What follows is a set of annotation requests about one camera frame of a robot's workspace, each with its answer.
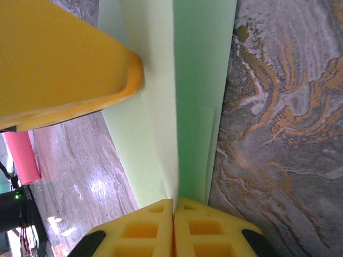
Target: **marble surface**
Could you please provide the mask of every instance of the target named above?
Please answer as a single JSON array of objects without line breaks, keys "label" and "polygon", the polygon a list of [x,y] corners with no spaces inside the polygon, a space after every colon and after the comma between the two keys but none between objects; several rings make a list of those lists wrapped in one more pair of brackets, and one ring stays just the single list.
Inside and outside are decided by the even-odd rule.
[{"label": "marble surface", "polygon": [[343,1],[238,0],[210,205],[343,256]]},{"label": "marble surface", "polygon": [[138,209],[100,112],[31,132],[34,196],[55,256],[93,227]]}]

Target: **pink object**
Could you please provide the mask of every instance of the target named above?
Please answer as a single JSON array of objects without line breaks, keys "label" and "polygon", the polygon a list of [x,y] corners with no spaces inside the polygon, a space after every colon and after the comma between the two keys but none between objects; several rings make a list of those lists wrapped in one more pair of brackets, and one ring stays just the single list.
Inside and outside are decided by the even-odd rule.
[{"label": "pink object", "polygon": [[4,135],[20,182],[28,185],[39,180],[41,175],[37,168],[28,132],[6,132]]}]

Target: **green cardboard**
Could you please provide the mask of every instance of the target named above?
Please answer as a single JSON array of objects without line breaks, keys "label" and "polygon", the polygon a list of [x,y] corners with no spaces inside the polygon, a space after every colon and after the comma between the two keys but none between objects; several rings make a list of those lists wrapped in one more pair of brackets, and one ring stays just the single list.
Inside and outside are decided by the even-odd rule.
[{"label": "green cardboard", "polygon": [[176,203],[179,171],[180,195],[207,203],[236,0],[119,6],[101,0],[98,27],[142,58],[145,84],[103,115],[138,205]]},{"label": "green cardboard", "polygon": [[124,15],[119,10],[118,1],[100,1],[98,27],[141,57],[145,83],[138,95],[104,110],[103,115],[138,206],[165,198],[176,202],[173,3],[124,0]]},{"label": "green cardboard", "polygon": [[[210,194],[235,10],[236,0],[174,0],[179,151],[187,147],[196,149],[198,140],[211,138],[207,156],[196,153],[195,158],[191,151],[180,151],[180,196],[189,197],[189,188],[200,185],[195,178],[205,177],[203,192],[196,196],[196,200],[203,203],[208,202]],[[198,108],[193,115],[199,118],[193,123],[188,122],[189,113],[184,103],[211,108],[214,111],[213,119],[206,118]],[[185,140],[187,137],[184,134],[190,135],[197,130],[202,131],[198,137]],[[203,159],[207,159],[205,172],[203,169],[197,170],[196,164],[203,162]]]}]

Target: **light green paper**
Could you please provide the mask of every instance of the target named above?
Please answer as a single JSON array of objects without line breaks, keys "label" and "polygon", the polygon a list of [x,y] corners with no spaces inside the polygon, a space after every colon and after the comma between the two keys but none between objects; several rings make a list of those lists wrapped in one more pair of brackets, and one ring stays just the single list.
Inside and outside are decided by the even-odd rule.
[{"label": "light green paper", "polygon": [[[118,7],[115,0],[100,1],[98,27],[128,46]],[[145,85],[137,96],[104,110],[103,115],[138,206],[165,198],[176,202],[173,3],[124,0],[121,8],[130,48],[143,61]]]},{"label": "light green paper", "polygon": [[[178,148],[180,151],[190,146],[195,148],[198,140],[211,138],[207,156],[203,152],[197,153],[195,160],[191,151],[184,151],[179,156],[180,196],[189,197],[189,188],[199,186],[194,176],[186,175],[196,174],[196,177],[205,177],[206,181],[203,192],[197,196],[203,203],[208,202],[211,188],[235,10],[236,0],[174,0]],[[213,109],[213,120],[198,109],[193,115],[200,118],[193,123],[187,122],[189,114],[183,108],[186,102]],[[202,131],[198,138],[191,137],[187,142],[181,140],[197,130]],[[197,170],[197,163],[202,163],[203,159],[207,159],[205,172]]]},{"label": "light green paper", "polygon": [[178,127],[178,141],[182,142],[178,148],[179,163],[184,169],[180,181],[189,181],[180,185],[180,195],[203,202],[214,109],[189,102],[180,103],[178,108],[183,112],[178,118],[178,123],[183,125]]},{"label": "light green paper", "polygon": [[236,0],[121,4],[131,45],[118,0],[98,27],[140,55],[145,87],[103,114],[138,205],[177,199],[178,158],[181,195],[207,203]]}]

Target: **yellow foam piece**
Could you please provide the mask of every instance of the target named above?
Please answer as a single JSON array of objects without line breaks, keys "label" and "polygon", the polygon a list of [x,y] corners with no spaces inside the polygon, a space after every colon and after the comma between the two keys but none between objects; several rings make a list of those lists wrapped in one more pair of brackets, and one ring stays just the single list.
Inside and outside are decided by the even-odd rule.
[{"label": "yellow foam piece", "polygon": [[140,88],[136,54],[48,0],[1,1],[0,35],[0,130],[62,122]]},{"label": "yellow foam piece", "polygon": [[242,234],[255,225],[202,203],[165,199],[97,226],[106,236],[93,257],[257,257]]},{"label": "yellow foam piece", "polygon": [[173,243],[173,201],[165,199],[97,226],[106,232],[93,257],[170,257]]},{"label": "yellow foam piece", "polygon": [[255,225],[187,198],[179,198],[174,219],[177,257],[256,257],[241,233]]}]

